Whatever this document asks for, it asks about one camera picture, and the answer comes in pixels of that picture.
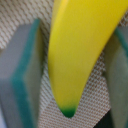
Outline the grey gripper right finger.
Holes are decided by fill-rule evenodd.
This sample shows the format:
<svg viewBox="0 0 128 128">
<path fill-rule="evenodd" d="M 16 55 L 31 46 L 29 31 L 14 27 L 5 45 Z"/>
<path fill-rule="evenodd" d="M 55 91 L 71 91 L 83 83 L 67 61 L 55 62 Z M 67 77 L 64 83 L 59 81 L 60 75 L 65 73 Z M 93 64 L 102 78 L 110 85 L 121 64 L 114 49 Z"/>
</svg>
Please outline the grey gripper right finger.
<svg viewBox="0 0 128 128">
<path fill-rule="evenodd" d="M 128 128 L 128 27 L 118 27 L 104 49 L 114 128 Z"/>
</svg>

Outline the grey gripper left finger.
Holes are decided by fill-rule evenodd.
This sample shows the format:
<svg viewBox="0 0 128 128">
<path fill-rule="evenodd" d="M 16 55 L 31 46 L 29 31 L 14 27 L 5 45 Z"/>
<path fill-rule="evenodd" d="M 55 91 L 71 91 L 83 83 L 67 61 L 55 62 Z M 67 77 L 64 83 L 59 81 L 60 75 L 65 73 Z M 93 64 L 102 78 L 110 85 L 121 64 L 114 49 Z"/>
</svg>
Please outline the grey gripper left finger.
<svg viewBox="0 0 128 128">
<path fill-rule="evenodd" d="M 40 20 L 19 26 L 0 54 L 0 106 L 7 128 L 37 128 L 43 59 Z"/>
</svg>

